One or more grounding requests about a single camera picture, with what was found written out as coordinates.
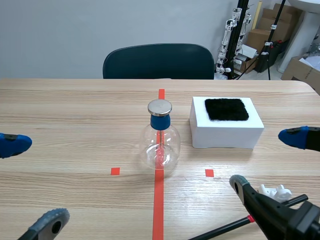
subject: chair backrest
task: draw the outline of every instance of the chair backrest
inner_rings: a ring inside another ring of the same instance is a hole
[[[214,79],[215,61],[208,49],[186,43],[151,44],[111,52],[104,79]]]

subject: black sponge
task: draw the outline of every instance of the black sponge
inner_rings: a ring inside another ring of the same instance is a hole
[[[205,108],[212,121],[247,121],[249,119],[249,114],[241,99],[207,99]]]

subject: white wall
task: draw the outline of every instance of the white wall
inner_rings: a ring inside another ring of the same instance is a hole
[[[259,0],[250,0],[252,18]],[[264,0],[272,8],[281,0]],[[217,59],[238,0],[1,0],[0,78],[102,78],[118,48],[193,43]]]

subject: table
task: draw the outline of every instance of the table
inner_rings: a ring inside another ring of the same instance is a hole
[[[139,159],[148,103],[166,90],[181,136],[176,170],[164,180],[164,239],[186,240],[248,215],[229,186],[283,184],[320,206],[320,153],[284,145],[278,133],[320,126],[320,97],[299,81],[3,79],[0,132],[33,140],[0,160],[0,233],[17,239],[43,213],[68,208],[57,240],[150,240],[154,171]],[[249,97],[265,130],[255,149],[192,147],[192,96]],[[120,175],[110,175],[111,168]],[[206,177],[213,169],[214,177]],[[217,239],[265,239],[253,223]]]

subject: glass bottle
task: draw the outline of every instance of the glass bottle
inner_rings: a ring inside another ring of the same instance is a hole
[[[148,104],[151,114],[150,124],[140,137],[140,156],[152,169],[173,169],[180,155],[180,135],[171,125],[172,105],[164,99],[156,99]]]

